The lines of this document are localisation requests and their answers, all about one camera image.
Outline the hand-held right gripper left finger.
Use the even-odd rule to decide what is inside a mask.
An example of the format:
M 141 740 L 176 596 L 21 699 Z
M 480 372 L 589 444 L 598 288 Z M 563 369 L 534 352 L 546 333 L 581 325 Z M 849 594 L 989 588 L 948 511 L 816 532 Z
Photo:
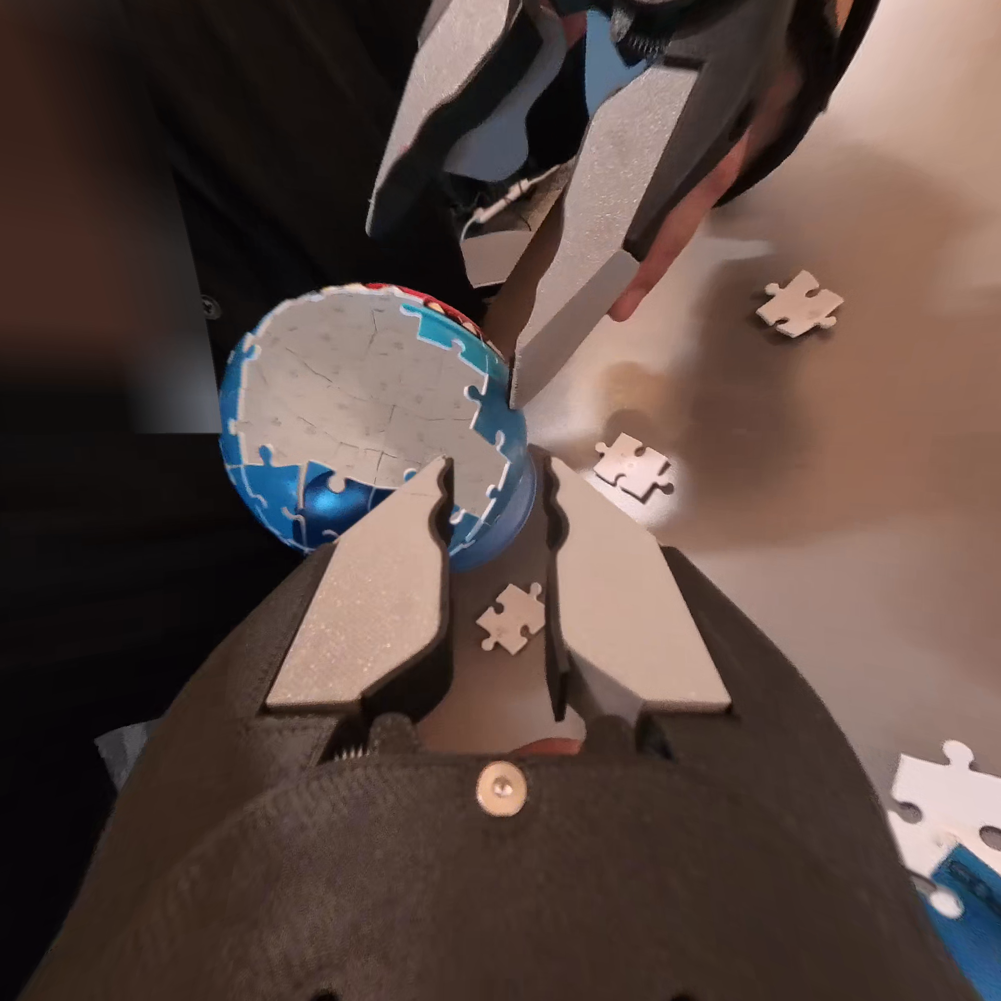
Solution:
M 437 457 L 334 544 L 265 707 L 418 722 L 454 676 L 445 540 L 454 467 Z

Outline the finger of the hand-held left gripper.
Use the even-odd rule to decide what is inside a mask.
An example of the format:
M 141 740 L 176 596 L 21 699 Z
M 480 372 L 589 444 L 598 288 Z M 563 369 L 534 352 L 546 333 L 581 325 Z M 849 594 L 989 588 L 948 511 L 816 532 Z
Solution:
M 508 405 L 546 388 L 640 269 L 627 248 L 701 72 L 654 66 L 608 97 L 569 181 L 508 277 Z
M 433 7 L 370 196 L 370 237 L 389 238 L 426 191 L 454 175 L 444 172 L 450 151 L 498 107 L 541 50 L 542 35 L 533 25 L 540 9 L 561 24 L 546 2 Z

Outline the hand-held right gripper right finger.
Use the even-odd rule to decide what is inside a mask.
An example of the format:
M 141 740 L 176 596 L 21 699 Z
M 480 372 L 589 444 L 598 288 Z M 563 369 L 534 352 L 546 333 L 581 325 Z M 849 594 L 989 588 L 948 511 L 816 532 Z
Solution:
M 731 696 L 668 559 L 557 457 L 542 488 L 545 680 L 556 721 L 722 714 Z

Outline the blue plastic ball stand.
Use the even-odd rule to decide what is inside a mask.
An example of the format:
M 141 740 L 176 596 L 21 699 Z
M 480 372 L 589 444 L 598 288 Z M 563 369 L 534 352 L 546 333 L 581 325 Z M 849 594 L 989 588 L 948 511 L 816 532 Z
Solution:
M 528 457 L 517 485 L 510 494 L 495 500 L 491 516 L 476 533 L 467 532 L 461 540 L 459 527 L 455 527 L 449 544 L 449 568 L 456 572 L 469 571 L 500 556 L 527 524 L 538 482 L 533 459 Z

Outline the blue puzzle ball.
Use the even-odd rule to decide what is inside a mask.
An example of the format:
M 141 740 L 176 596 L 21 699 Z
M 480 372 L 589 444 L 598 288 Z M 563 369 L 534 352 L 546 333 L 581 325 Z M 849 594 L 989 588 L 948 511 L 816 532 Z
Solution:
M 220 386 L 220 450 L 257 520 L 308 554 L 333 543 L 434 458 L 454 467 L 462 540 L 531 457 L 508 367 L 463 314 L 388 284 L 282 302 L 244 335 Z

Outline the person's left forearm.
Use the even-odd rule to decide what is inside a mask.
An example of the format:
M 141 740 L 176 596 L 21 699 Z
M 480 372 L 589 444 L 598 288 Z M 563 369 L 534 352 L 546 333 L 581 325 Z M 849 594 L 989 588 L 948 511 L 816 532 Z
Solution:
M 722 206 L 783 163 L 826 110 L 878 9 L 877 1 L 798 1 L 780 69 L 755 113 L 740 172 Z

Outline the blue faced puzzle piece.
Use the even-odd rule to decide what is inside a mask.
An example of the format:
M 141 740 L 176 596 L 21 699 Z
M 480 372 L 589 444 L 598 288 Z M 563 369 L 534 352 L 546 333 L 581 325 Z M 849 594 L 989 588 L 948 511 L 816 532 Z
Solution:
M 932 874 L 931 920 L 961 971 L 985 1000 L 1000 999 L 1000 877 L 957 845 Z

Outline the person's left hand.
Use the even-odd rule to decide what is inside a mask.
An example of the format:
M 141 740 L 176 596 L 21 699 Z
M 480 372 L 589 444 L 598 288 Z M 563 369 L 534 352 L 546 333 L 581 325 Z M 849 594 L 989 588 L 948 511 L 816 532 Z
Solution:
M 665 276 L 705 217 L 740 176 L 751 137 L 751 129 L 744 132 L 726 156 L 667 215 L 636 275 L 609 308 L 609 319 L 616 322 L 630 319 Z

